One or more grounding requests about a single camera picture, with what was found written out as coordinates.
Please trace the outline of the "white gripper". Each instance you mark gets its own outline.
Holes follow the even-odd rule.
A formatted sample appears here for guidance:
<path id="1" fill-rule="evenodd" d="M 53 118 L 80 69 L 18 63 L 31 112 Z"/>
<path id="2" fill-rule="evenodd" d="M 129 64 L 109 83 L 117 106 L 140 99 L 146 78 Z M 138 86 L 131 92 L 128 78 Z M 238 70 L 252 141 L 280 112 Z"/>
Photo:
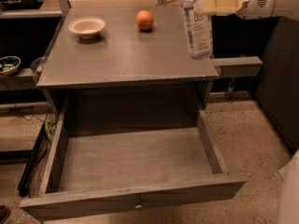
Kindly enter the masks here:
<path id="1" fill-rule="evenodd" d="M 236 14 L 244 20 L 269 18 L 275 0 L 198 0 L 194 10 L 201 15 L 226 16 Z"/>

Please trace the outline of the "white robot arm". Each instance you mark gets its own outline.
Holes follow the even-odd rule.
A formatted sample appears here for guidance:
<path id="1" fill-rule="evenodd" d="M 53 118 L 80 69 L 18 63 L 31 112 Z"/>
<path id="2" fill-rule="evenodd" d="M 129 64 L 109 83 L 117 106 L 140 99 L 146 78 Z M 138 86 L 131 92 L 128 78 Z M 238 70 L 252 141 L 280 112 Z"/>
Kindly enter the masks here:
<path id="1" fill-rule="evenodd" d="M 299 0 L 199 0 L 194 9 L 200 15 L 235 14 L 243 20 L 285 17 L 299 21 Z"/>

